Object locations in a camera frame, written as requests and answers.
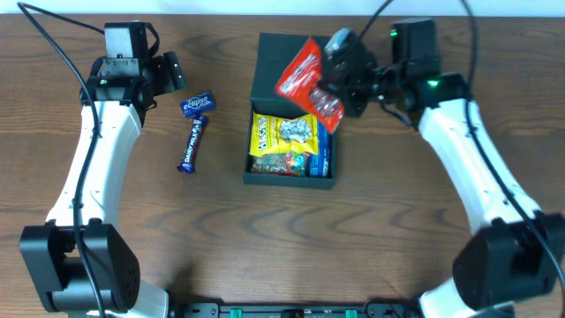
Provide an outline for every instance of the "open box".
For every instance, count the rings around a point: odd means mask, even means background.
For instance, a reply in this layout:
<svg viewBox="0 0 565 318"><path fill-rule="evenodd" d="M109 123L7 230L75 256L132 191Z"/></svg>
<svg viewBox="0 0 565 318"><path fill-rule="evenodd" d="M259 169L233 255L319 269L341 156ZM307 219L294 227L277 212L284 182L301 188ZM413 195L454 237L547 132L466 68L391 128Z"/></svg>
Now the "open box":
<svg viewBox="0 0 565 318"><path fill-rule="evenodd" d="M323 48L327 37L313 37ZM257 54L257 66L251 92L251 113L249 117L249 133L245 157L244 183L265 186L295 186L314 189L331 189L335 184L335 140L337 132L330 138L330 159L327 178L289 177L275 174L250 172L252 156L249 155L251 144L253 112L294 119L305 115L297 105L279 96L275 92L275 84L292 59L302 49L308 36L292 34L261 33Z"/></svg>

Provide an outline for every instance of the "red package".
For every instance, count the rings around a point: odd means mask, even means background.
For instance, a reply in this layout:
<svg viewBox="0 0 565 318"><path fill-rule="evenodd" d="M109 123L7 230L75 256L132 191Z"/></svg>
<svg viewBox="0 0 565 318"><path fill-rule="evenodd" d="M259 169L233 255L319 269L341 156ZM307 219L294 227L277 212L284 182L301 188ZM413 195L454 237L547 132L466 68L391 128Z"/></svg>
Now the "red package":
<svg viewBox="0 0 565 318"><path fill-rule="evenodd" d="M303 111L314 114L329 133L334 133L345 108L337 97L318 88L316 84L321 75L321 49L316 41L309 38L282 73L275 91Z"/></svg>

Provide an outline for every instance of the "wooden table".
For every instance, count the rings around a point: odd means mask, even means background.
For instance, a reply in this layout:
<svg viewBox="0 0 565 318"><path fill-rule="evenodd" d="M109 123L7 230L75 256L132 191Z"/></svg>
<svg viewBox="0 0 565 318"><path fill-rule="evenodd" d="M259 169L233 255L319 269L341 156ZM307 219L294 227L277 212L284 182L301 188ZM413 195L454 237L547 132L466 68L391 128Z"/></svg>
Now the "wooden table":
<svg viewBox="0 0 565 318"><path fill-rule="evenodd" d="M178 299L363 302L412 298L451 276L470 238L463 205L432 149L371 105L341 124L332 191L242 184L248 97L259 32L331 35L366 18L78 16L153 23L176 51L188 89L159 97L132 151L120 232L142 277ZM44 16L83 74L104 38ZM380 19L365 43L390 60ZM464 18L436 19L443 70L467 73ZM480 19L474 93L490 135L547 212L565 207L565 20ZM22 15L0 17L0 316L47 316L19 253L25 225L42 224L66 179L79 135L79 84ZM198 172L177 172L191 122L178 103L211 89ZM518 306L556 317L560 292Z"/></svg>

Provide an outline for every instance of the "white backdrop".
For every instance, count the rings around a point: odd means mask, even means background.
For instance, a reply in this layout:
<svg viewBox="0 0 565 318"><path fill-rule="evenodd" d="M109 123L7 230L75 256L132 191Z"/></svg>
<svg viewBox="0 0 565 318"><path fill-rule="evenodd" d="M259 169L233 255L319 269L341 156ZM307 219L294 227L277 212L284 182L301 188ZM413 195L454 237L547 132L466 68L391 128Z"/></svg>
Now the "white backdrop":
<svg viewBox="0 0 565 318"><path fill-rule="evenodd" d="M59 13L369 15L384 0L29 0ZM565 17L565 0L468 0L478 16ZM0 0L0 13L18 12ZM395 0L385 15L463 15L459 0Z"/></svg>

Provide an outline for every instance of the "yellow candy bag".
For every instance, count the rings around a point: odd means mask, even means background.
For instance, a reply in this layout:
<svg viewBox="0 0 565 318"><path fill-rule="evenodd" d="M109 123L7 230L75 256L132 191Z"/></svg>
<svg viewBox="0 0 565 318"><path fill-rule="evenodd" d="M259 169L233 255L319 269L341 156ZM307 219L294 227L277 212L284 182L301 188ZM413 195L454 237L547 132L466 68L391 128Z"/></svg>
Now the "yellow candy bag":
<svg viewBox="0 0 565 318"><path fill-rule="evenodd" d="M250 155L288 152L318 154L318 120L312 114L296 119L253 112Z"/></svg>

